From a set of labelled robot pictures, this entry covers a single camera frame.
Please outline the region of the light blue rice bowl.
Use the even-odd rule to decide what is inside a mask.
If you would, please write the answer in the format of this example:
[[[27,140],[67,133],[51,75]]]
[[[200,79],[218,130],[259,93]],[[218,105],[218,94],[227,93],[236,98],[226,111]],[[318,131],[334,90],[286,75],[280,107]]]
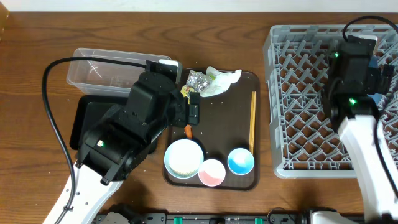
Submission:
[[[166,171],[177,179],[189,179],[195,176],[203,161],[203,150],[199,144],[189,139],[173,142],[164,155]]]

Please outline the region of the pink cup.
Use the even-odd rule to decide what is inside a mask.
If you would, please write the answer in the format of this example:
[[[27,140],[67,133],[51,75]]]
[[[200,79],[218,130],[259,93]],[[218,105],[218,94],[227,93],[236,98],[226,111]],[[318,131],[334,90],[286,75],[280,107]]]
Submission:
[[[204,185],[216,187],[224,181],[226,169],[219,160],[207,159],[200,166],[198,176]]]

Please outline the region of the small blue bowl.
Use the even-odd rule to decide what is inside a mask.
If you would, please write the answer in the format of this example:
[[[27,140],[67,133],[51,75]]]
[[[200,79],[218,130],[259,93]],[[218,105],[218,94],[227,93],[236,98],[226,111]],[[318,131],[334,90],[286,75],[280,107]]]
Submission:
[[[255,160],[253,154],[245,148],[233,149],[227,158],[229,170],[235,175],[246,175],[253,170]]]

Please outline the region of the dark blue bowl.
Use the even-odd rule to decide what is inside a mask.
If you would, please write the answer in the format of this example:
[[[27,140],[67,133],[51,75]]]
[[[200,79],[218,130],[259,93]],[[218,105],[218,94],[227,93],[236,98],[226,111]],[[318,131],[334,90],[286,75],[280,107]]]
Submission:
[[[379,77],[379,75],[377,73],[377,71],[379,70],[379,66],[377,64],[377,57],[375,55],[373,55],[370,59],[369,68],[373,69],[376,72],[376,74],[373,75],[371,78],[371,81],[373,82],[371,85],[372,85],[372,87],[375,87],[376,81]],[[375,104],[377,104],[377,105],[379,104],[379,102],[382,99],[382,95],[380,93],[376,93],[376,92],[373,94],[368,94],[368,96],[371,97],[374,100]]]

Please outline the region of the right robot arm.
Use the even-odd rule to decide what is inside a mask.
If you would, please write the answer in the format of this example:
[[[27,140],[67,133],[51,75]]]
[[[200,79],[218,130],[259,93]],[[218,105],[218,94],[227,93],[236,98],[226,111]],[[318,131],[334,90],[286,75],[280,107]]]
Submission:
[[[323,112],[347,150],[364,202],[366,223],[397,223],[397,167],[373,95],[386,96],[394,66],[374,60],[378,38],[347,36],[333,54],[322,90]]]

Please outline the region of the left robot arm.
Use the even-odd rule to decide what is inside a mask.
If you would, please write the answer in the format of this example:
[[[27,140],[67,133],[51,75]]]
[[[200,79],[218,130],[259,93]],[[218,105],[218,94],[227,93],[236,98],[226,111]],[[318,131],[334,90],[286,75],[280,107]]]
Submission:
[[[90,223],[155,149],[163,130],[198,124],[199,109],[199,93],[183,96],[169,77],[144,72],[126,104],[110,107],[85,133],[64,191],[45,222]]]

